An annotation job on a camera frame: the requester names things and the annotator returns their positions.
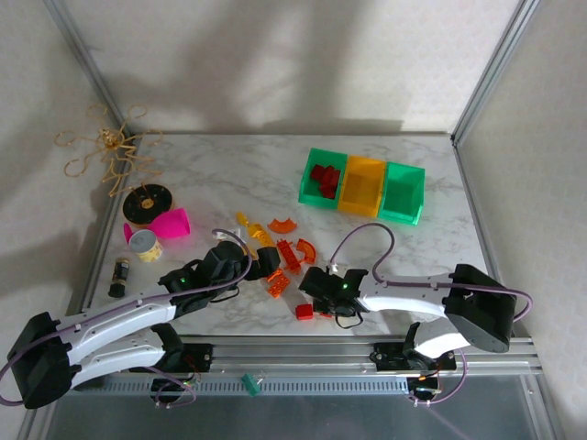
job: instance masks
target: yellow bin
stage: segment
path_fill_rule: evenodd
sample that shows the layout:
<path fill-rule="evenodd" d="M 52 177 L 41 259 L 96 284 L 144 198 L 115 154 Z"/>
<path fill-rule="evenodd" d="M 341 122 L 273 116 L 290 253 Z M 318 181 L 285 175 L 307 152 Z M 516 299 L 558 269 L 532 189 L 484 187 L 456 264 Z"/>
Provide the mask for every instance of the yellow bin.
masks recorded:
<path fill-rule="evenodd" d="M 382 201 L 386 162 L 349 156 L 338 210 L 376 217 Z"/>

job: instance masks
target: small bottle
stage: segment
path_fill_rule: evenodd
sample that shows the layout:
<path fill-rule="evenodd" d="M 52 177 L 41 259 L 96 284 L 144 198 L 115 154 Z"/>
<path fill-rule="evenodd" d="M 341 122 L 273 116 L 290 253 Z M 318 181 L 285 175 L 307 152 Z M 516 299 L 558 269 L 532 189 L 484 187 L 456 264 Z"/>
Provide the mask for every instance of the small bottle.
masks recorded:
<path fill-rule="evenodd" d="M 111 298 L 122 298 L 125 296 L 125 288 L 127 286 L 128 268 L 130 261 L 126 258 L 117 258 L 114 265 L 114 272 L 112 274 L 112 283 L 108 296 Z"/>

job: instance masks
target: red toy piece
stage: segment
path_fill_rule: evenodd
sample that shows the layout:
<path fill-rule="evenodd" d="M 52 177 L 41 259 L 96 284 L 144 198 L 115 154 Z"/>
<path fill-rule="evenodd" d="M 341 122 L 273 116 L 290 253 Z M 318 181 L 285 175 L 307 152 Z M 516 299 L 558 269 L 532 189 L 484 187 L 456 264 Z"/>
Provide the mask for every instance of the red toy piece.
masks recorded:
<path fill-rule="evenodd" d="M 314 318 L 314 307 L 312 304 L 300 304 L 295 308 L 295 317 L 298 321 Z"/>
<path fill-rule="evenodd" d="M 320 179 L 320 183 L 323 185 L 330 185 L 330 180 L 334 175 L 334 167 L 332 165 L 328 165 L 327 168 L 324 170 L 324 174 L 322 174 L 322 178 Z"/>
<path fill-rule="evenodd" d="M 300 273 L 300 270 L 302 270 L 302 266 L 300 266 L 300 262 L 295 257 L 295 254 L 292 251 L 290 245 L 291 243 L 288 243 L 285 240 L 277 240 L 277 248 L 282 254 L 283 259 L 285 259 L 285 263 L 287 264 L 286 269 L 297 275 Z"/>
<path fill-rule="evenodd" d="M 292 221 L 291 218 L 288 218 L 284 222 L 280 222 L 279 220 L 274 218 L 273 221 L 267 225 L 267 227 L 271 231 L 276 232 L 278 234 L 289 234 L 297 228 L 297 223 Z"/>
<path fill-rule="evenodd" d="M 340 179 L 340 170 L 334 170 L 334 172 L 332 173 L 332 177 L 330 178 L 330 181 L 328 182 L 328 184 L 332 187 L 334 187 L 334 189 L 337 189 L 338 186 L 338 179 Z"/>
<path fill-rule="evenodd" d="M 314 264 L 316 263 L 316 249 L 312 246 L 312 243 L 303 240 L 300 238 L 297 240 L 297 245 L 295 245 L 295 249 L 299 250 L 300 252 L 304 252 L 304 258 L 301 262 Z"/>
<path fill-rule="evenodd" d="M 322 179 L 322 175 L 324 174 L 324 167 L 321 165 L 315 165 L 312 171 L 310 172 L 310 179 L 314 179 L 315 181 L 319 181 Z"/>
<path fill-rule="evenodd" d="M 322 197 L 325 197 L 327 199 L 334 199 L 337 196 L 336 188 L 332 188 L 328 185 L 321 186 L 320 188 L 318 188 L 318 190 L 320 190 Z"/>

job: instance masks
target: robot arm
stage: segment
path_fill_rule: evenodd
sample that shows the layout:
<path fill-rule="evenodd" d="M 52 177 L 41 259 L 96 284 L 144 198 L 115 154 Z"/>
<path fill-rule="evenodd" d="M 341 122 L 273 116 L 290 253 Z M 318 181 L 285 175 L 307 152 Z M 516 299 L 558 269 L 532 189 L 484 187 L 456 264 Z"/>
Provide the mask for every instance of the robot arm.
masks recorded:
<path fill-rule="evenodd" d="M 277 270 L 280 259 L 275 247 L 257 253 L 259 258 L 249 265 L 239 245 L 223 241 L 203 260 L 168 273 L 149 291 L 60 320 L 48 313 L 34 316 L 8 353 L 2 375 L 12 368 L 22 403 L 36 409 L 89 379 L 121 369 L 164 365 L 183 348 L 166 323 L 237 289 L 236 280 L 257 280 Z M 4 399 L 1 403 L 20 404 Z"/>
<path fill-rule="evenodd" d="M 350 269 L 341 278 L 314 267 L 300 290 L 314 298 L 315 310 L 337 318 L 362 320 L 361 314 L 382 310 L 436 316 L 420 324 L 409 341 L 421 356 L 434 359 L 468 345 L 493 353 L 509 349 L 515 297 L 488 293 L 492 287 L 503 288 L 473 266 L 459 264 L 443 275 L 389 280 L 376 280 L 365 269 Z"/>
<path fill-rule="evenodd" d="M 239 245 L 223 241 L 203 260 L 170 272 L 149 291 L 60 321 L 48 313 L 37 315 L 10 350 L 0 378 L 11 368 L 23 403 L 35 409 L 95 377 L 135 367 L 161 369 L 183 349 L 167 323 L 237 289 L 239 280 L 258 280 L 277 270 L 275 247 L 261 248 L 258 255 L 251 262 Z M 413 324 L 404 343 L 408 364 L 426 369 L 443 353 L 468 344 L 497 353 L 509 347 L 515 297 L 478 293 L 465 284 L 499 286 L 468 265 L 458 265 L 450 274 L 388 281 L 376 280 L 365 269 L 350 269 L 341 278 L 312 267 L 300 290 L 314 298 L 316 311 L 337 319 L 387 309 L 437 316 L 432 323 Z"/>

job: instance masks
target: green clip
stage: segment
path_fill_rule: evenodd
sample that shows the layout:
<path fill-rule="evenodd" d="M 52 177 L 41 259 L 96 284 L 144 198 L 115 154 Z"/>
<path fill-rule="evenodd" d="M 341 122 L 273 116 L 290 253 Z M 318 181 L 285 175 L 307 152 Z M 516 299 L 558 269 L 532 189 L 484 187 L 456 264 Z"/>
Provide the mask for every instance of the green clip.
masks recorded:
<path fill-rule="evenodd" d="M 242 378 L 242 383 L 245 385 L 245 388 L 249 392 L 250 397 L 255 397 L 257 394 L 260 393 L 260 386 L 259 383 L 252 377 L 250 374 L 245 374 Z"/>

